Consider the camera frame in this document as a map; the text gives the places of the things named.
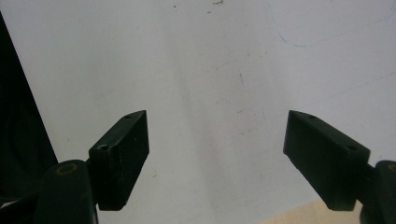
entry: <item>screw hole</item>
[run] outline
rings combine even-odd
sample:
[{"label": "screw hole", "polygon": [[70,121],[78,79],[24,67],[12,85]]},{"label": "screw hole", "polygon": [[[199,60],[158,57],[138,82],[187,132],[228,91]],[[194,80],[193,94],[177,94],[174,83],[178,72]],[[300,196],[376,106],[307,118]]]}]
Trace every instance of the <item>screw hole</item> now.
[{"label": "screw hole", "polygon": [[56,175],[69,175],[77,170],[78,166],[74,163],[62,165],[56,169]]},{"label": "screw hole", "polygon": [[109,150],[110,147],[109,147],[108,145],[101,145],[101,146],[99,146],[97,149],[106,151],[106,150]]},{"label": "screw hole", "polygon": [[356,147],[354,147],[354,146],[347,146],[346,147],[348,150],[351,150],[351,151],[356,151],[356,150],[358,150]]}]

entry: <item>dark object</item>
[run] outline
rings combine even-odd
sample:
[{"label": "dark object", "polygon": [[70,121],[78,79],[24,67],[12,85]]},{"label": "dark object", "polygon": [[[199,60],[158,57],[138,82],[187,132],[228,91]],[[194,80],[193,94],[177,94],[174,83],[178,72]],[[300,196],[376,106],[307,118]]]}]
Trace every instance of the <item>dark object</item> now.
[{"label": "dark object", "polygon": [[87,163],[101,210],[121,210],[148,154],[145,111],[123,117],[93,145]]},{"label": "dark object", "polygon": [[49,169],[35,209],[35,223],[97,223],[90,176],[84,161],[65,161]]},{"label": "dark object", "polygon": [[57,162],[12,45],[0,21],[0,209],[2,224],[97,223],[121,210],[149,154],[146,111],[120,119],[84,161]]},{"label": "dark object", "polygon": [[361,223],[396,223],[396,162],[367,164],[370,150],[323,120],[290,111],[283,152],[334,211],[361,201]]},{"label": "dark object", "polygon": [[57,162],[0,15],[0,206],[38,192]]},{"label": "dark object", "polygon": [[123,117],[87,162],[52,166],[42,190],[0,209],[2,223],[97,223],[96,203],[101,210],[121,210],[149,154],[148,136],[146,111]]}]

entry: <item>white surface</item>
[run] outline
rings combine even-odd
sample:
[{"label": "white surface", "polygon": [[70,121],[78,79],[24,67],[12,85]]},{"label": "white surface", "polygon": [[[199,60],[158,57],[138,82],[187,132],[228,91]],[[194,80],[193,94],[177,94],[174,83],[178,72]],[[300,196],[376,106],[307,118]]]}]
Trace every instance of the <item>white surface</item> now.
[{"label": "white surface", "polygon": [[59,161],[148,111],[150,155],[101,223],[257,223],[318,196],[289,109],[396,160],[394,1],[0,2]]}]

